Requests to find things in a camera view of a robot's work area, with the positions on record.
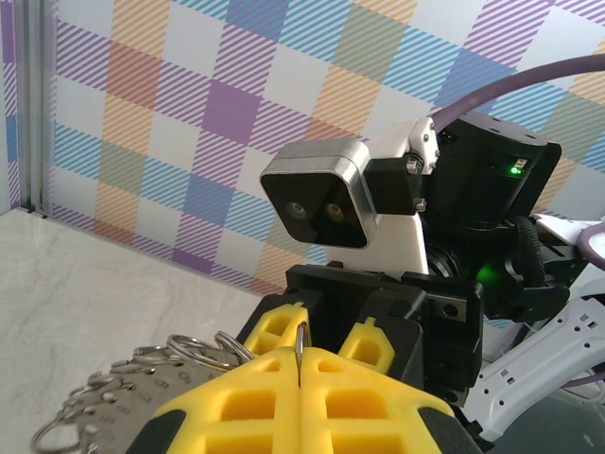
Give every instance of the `metal key ring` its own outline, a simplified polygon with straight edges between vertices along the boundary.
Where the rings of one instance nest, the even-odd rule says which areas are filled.
[[[130,365],[141,366],[161,366],[163,364],[179,364],[183,363],[183,359],[177,355],[159,357],[139,357],[130,362]]]
[[[112,364],[112,368],[110,369],[110,372],[112,374],[123,374],[123,375],[128,375],[128,374],[136,374],[138,372],[140,372],[143,369],[143,366],[141,364],[136,364],[136,363],[130,363],[130,364]]]
[[[218,331],[215,334],[215,342],[217,345],[225,348],[240,357],[242,362],[252,361],[254,359],[254,353],[248,350],[244,345],[235,340],[232,336],[225,333],[224,331]]]
[[[96,373],[96,374],[92,374],[88,377],[87,384],[88,384],[88,386],[93,387],[93,388],[100,388],[100,387],[105,387],[105,386],[111,385],[117,379],[118,379],[118,377],[115,375],[112,375],[112,374],[102,375],[100,373]]]
[[[41,442],[42,442],[43,438],[46,435],[48,435],[48,433],[50,433],[52,430],[54,430],[55,428],[58,428],[60,426],[66,426],[66,424],[63,422],[60,422],[57,418],[55,418],[50,423],[47,423],[47,424],[43,425],[41,428],[39,428],[38,431],[32,437],[31,442],[29,442],[29,447],[31,448],[31,450],[36,452],[37,454],[68,454],[70,452],[79,451],[79,447],[80,447],[79,442],[76,442],[72,445],[68,445],[65,447],[52,448],[52,449],[46,449],[41,446]]]
[[[162,350],[164,350],[163,345],[151,345],[149,347],[137,347],[132,352],[132,355],[134,357],[141,357],[144,355],[149,355],[154,352],[161,352]]]
[[[182,335],[170,336],[166,342],[166,346],[177,354],[183,355],[184,357],[189,358],[198,364],[209,367],[210,369],[214,369],[219,372],[231,371],[231,369],[234,369],[235,367],[237,367],[237,365],[230,364],[227,362],[221,362],[216,359],[213,359],[213,358],[207,357],[205,355],[201,355],[199,353],[191,351],[191,350],[185,348],[182,345],[183,343],[187,347],[196,348],[196,349],[201,350],[202,352],[205,352],[206,350],[214,350],[218,353],[225,353],[225,352],[218,350],[215,347],[209,345],[206,342],[197,340],[195,338],[189,338],[187,336],[182,336]]]
[[[88,384],[93,388],[84,390],[79,394],[70,395],[67,400],[63,402],[63,406],[74,407],[76,404],[81,404],[80,406],[88,407],[97,403],[98,397],[103,393],[110,393],[122,387],[122,378],[114,375],[112,379],[109,380],[107,377],[108,375],[101,375],[99,377],[100,379],[95,381],[97,377],[91,375],[88,379]]]
[[[299,386],[301,386],[301,367],[303,365],[303,350],[304,347],[310,345],[309,331],[306,322],[301,322],[296,327],[296,339],[294,340],[294,358],[296,359],[296,367],[299,371]]]

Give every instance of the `camera lens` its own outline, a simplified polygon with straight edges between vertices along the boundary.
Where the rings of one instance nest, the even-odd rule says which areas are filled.
[[[296,203],[295,201],[289,201],[285,205],[285,210],[294,219],[306,218],[306,211],[304,210],[303,206],[299,203]]]
[[[338,205],[335,203],[328,203],[325,205],[325,211],[328,214],[328,218],[336,222],[340,222],[344,219],[344,213]]]

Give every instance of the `metal hook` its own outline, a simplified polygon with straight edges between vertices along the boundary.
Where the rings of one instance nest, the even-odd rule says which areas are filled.
[[[306,322],[301,322],[296,327],[296,340],[294,341],[294,355],[296,356],[296,367],[299,370],[299,386],[301,386],[301,365],[303,363],[303,349],[308,347],[309,331]]]

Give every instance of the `screw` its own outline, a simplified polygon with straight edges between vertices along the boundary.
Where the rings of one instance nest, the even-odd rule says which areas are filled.
[[[416,175],[418,173],[418,161],[407,161],[406,170],[407,173]]]
[[[426,209],[426,200],[417,199],[416,200],[416,211],[423,212],[425,209]]]

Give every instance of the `green led light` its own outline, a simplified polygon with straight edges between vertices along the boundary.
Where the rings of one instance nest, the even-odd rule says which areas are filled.
[[[476,275],[476,280],[484,286],[493,286],[498,283],[500,276],[489,265],[486,265]]]

